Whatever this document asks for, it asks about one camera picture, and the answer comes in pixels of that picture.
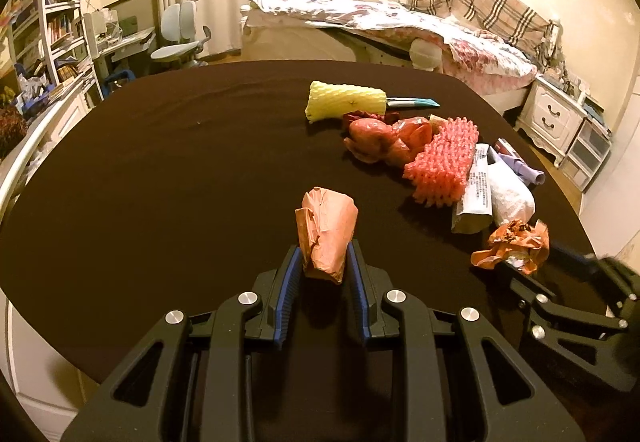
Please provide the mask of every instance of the purple paper roll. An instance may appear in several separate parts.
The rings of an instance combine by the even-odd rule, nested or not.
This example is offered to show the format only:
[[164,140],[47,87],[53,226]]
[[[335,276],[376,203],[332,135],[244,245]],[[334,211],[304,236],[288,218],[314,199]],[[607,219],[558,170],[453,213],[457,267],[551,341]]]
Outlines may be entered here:
[[504,163],[507,164],[511,170],[517,174],[518,178],[527,186],[529,184],[541,186],[545,183],[545,173],[542,171],[530,168],[522,160],[519,160],[516,157],[505,155],[503,153],[498,153],[498,155],[500,155],[500,158],[504,160]]

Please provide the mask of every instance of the bookshelf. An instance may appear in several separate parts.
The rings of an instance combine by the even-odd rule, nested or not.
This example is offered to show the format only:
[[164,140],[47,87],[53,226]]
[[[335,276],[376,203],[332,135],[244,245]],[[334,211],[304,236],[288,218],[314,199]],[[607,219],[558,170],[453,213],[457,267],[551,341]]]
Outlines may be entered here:
[[[94,64],[87,60],[85,35],[80,0],[22,0],[22,12],[8,32],[9,51],[14,64],[21,63],[28,74],[41,63],[54,86],[69,78],[69,67],[60,61],[77,59],[78,78],[90,78],[99,86]],[[100,89],[96,91],[102,99]],[[94,105],[90,97],[86,103],[89,108]]]

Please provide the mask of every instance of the crumpled orange paper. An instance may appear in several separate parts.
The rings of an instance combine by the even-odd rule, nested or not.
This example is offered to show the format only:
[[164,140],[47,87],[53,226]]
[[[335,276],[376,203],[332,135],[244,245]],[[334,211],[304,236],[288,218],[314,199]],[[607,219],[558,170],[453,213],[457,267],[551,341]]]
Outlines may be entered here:
[[296,209],[296,223],[307,277],[342,282],[357,217],[358,208],[347,195],[322,187],[305,194],[302,208]]
[[549,232],[538,220],[535,227],[514,219],[498,227],[489,236],[490,250],[479,250],[471,255],[471,263],[492,269],[500,261],[509,260],[525,274],[535,272],[549,256]]

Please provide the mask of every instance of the white chair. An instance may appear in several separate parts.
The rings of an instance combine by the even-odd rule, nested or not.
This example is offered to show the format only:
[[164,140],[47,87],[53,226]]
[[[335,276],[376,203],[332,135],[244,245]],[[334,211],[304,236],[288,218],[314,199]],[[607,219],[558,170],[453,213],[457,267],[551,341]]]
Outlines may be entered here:
[[179,62],[181,68],[206,64],[195,60],[195,56],[203,51],[204,43],[210,40],[211,30],[209,27],[203,26],[205,38],[202,41],[194,41],[196,37],[195,14],[195,1],[176,3],[164,11],[160,22],[160,33],[166,41],[177,44],[158,48],[151,54],[151,59],[157,62]]

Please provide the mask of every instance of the plaid fabric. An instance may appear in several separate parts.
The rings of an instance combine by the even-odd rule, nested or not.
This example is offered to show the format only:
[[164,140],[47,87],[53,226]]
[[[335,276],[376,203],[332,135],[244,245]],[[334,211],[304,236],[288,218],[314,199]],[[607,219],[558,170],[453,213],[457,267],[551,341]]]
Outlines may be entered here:
[[411,10],[438,17],[462,16],[532,57],[541,50],[549,22],[520,0],[410,0]]

